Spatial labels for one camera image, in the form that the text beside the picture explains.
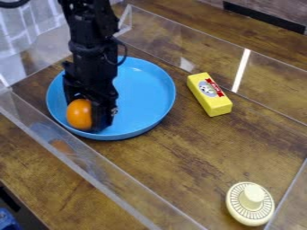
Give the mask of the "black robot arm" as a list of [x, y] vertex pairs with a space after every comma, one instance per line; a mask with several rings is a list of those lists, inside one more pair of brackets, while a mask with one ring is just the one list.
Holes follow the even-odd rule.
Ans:
[[73, 61], [65, 61], [65, 102], [88, 99], [92, 124], [88, 130], [100, 132], [110, 126], [118, 93], [112, 84], [117, 76], [117, 43], [113, 34], [117, 18], [109, 0], [57, 0], [69, 28], [68, 48]]

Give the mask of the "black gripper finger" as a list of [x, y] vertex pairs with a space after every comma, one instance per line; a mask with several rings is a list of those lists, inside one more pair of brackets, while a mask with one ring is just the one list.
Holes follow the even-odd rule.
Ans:
[[62, 80], [65, 103], [69, 104], [76, 99], [84, 99], [82, 84], [78, 81]]
[[98, 99], [90, 102], [90, 130], [97, 133], [110, 126], [113, 116], [117, 113], [116, 100], [113, 98]]

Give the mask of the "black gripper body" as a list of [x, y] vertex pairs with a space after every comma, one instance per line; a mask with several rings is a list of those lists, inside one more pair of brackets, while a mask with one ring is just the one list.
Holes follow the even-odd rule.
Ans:
[[93, 100], [118, 97], [112, 84], [117, 76], [117, 44], [106, 40], [93, 46], [85, 46], [69, 40], [69, 50], [73, 61], [65, 61], [64, 79], [78, 81], [82, 84], [85, 98]]

